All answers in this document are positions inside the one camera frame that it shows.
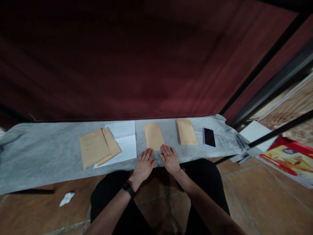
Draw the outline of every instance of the phone screen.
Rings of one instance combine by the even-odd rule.
[[[204,144],[216,148],[213,130],[203,128]]]

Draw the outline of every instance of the colorful box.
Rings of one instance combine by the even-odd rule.
[[[270,149],[257,158],[303,186],[313,189],[313,148],[279,136]]]

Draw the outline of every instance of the envelope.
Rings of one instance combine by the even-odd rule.
[[[101,128],[81,136],[79,141],[81,144],[82,165],[84,169],[111,154]]]
[[[162,144],[165,144],[158,122],[145,124],[144,133],[146,135],[147,148],[157,151],[160,150]]]
[[[198,145],[195,130],[189,119],[176,119],[176,127],[181,145]]]
[[[104,128],[104,129],[102,129],[102,132],[103,132],[105,141],[107,142],[107,145],[109,147],[111,154],[109,156],[106,156],[105,158],[101,159],[100,161],[98,161],[97,166],[100,166],[100,165],[106,163],[108,160],[110,160],[115,155],[117,155],[121,152],[121,149],[118,146],[116,140],[114,139],[110,129],[108,127]]]

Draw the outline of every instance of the hand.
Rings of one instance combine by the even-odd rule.
[[[146,149],[140,154],[136,163],[134,173],[130,176],[128,182],[134,191],[137,191],[143,181],[150,175],[157,160],[152,161],[154,150]]]
[[[181,169],[176,152],[172,147],[166,146],[164,144],[161,146],[161,151],[162,154],[160,157],[165,166],[165,169],[174,176]]]

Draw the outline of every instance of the gray table cover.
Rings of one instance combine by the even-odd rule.
[[[248,147],[220,115],[190,120],[199,145],[179,144],[174,118],[136,120],[137,155],[147,148],[143,125],[151,122],[159,122],[165,143],[175,148],[180,163],[243,154]],[[121,121],[22,123],[14,126],[0,138],[0,194],[134,169],[137,159],[83,170],[79,137],[113,122]],[[203,144],[203,127],[214,130],[215,149]],[[154,158],[157,159],[156,167],[163,166],[160,151],[155,152]]]

